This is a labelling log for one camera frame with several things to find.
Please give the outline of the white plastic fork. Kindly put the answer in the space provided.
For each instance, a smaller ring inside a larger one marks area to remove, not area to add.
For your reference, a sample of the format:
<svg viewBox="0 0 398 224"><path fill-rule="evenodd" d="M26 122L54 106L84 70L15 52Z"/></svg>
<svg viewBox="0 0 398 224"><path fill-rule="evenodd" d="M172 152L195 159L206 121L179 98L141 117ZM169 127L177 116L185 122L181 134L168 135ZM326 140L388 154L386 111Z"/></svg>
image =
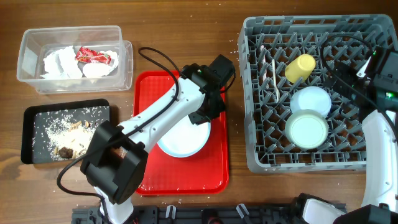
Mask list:
<svg viewBox="0 0 398 224"><path fill-rule="evenodd" d="M261 59L261 62L260 62L261 67L260 67L260 72L259 72L260 81L262 83L264 83L264 80L267 77L267 65L266 65L266 48L263 45L261 45L261 47L260 47L260 59Z"/></svg>

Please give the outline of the light blue bowl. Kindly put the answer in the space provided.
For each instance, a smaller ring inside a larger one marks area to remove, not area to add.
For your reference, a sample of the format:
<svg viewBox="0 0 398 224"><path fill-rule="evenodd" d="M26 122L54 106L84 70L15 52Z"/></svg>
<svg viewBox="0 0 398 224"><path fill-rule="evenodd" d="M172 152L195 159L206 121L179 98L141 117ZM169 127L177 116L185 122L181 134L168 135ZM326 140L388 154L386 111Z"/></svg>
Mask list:
<svg viewBox="0 0 398 224"><path fill-rule="evenodd" d="M298 110L313 110L327 117L331 109L331 98L322 88L309 86L292 95L290 110L292 113Z"/></svg>

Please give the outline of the light blue dinner plate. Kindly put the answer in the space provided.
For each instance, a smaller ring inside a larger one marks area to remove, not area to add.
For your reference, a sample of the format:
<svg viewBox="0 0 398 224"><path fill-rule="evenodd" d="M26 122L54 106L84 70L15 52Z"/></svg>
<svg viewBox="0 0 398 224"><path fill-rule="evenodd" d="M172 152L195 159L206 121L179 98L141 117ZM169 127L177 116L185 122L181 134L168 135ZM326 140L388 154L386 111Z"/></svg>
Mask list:
<svg viewBox="0 0 398 224"><path fill-rule="evenodd" d="M190 157L204 147L210 133L211 123L192 124L186 116L162 136L157 145L169 156Z"/></svg>

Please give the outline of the yellow plastic cup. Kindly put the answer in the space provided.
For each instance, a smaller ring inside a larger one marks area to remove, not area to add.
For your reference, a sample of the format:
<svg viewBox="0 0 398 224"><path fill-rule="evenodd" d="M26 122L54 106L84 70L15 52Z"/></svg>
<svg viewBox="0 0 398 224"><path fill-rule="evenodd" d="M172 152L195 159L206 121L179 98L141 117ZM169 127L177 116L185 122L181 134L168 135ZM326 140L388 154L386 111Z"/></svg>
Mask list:
<svg viewBox="0 0 398 224"><path fill-rule="evenodd" d="M300 78L304 82L313 72L316 61L313 56L303 54L289 63L285 68L285 77L289 82L295 83Z"/></svg>

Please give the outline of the green small plate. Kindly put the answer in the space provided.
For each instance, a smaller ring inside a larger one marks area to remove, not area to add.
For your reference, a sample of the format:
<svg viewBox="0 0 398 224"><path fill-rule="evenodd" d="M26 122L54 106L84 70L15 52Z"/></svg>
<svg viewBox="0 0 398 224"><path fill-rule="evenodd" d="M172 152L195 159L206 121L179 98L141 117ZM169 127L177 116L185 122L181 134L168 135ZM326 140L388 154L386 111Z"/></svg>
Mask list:
<svg viewBox="0 0 398 224"><path fill-rule="evenodd" d="M314 110L298 110L287 119L284 129L287 139L301 149L315 149L328 136L326 119Z"/></svg>

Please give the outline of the red snack wrapper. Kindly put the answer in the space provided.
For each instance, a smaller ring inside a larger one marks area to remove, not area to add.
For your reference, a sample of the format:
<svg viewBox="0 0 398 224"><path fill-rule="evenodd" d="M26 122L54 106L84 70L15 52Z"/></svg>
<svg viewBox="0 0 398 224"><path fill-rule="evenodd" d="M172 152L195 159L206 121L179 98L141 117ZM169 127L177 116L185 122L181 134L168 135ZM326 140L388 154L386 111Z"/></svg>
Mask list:
<svg viewBox="0 0 398 224"><path fill-rule="evenodd" d="M80 47L75 55L75 60L83 63L103 63L109 65L111 63L111 56L86 47Z"/></svg>

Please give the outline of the white napkin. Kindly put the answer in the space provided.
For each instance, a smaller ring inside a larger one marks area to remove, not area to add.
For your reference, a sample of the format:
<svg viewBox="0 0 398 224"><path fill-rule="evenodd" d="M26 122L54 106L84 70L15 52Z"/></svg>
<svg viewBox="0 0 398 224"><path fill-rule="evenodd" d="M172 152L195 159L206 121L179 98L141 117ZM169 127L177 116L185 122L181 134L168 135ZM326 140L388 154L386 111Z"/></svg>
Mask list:
<svg viewBox="0 0 398 224"><path fill-rule="evenodd" d="M111 50L97 51L111 56L109 65L78 62L75 60L77 52L75 52L73 46L69 46L46 56L43 59L44 74L41 77L48 80L100 78L108 76L119 65L118 54Z"/></svg>

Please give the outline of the brown food scraps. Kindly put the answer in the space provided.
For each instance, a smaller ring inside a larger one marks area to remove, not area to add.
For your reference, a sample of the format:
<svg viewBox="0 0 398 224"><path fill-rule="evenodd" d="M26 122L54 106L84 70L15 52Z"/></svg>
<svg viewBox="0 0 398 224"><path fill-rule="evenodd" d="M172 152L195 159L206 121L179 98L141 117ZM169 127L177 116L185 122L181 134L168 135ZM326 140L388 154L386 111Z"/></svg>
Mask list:
<svg viewBox="0 0 398 224"><path fill-rule="evenodd" d="M34 116L32 162L64 161L84 155L96 128L109 119L109 106L37 113Z"/></svg>

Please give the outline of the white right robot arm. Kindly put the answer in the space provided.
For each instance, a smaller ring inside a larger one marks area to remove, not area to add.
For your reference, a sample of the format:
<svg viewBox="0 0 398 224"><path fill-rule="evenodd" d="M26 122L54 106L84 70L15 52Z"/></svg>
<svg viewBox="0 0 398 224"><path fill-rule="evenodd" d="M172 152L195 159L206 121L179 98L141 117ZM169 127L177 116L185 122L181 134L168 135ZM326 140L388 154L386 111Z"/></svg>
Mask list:
<svg viewBox="0 0 398 224"><path fill-rule="evenodd" d="M377 46L359 70L334 69L332 87L359 107L366 140L366 186L359 209L345 213L309 195L294 198L292 223L397 223L397 52Z"/></svg>

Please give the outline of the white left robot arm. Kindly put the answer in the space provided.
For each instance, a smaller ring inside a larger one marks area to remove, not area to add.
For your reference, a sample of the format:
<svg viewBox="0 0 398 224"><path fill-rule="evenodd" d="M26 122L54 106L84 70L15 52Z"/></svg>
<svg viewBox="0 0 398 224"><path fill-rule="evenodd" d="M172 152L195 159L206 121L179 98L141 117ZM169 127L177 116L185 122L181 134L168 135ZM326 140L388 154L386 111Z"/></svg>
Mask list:
<svg viewBox="0 0 398 224"><path fill-rule="evenodd" d="M101 197L105 222L126 223L152 148L185 117L192 124L218 118L225 110L222 89L235 76L232 61L223 55L210 65L186 65L170 90L143 112L119 126L105 121L96 128L80 170Z"/></svg>

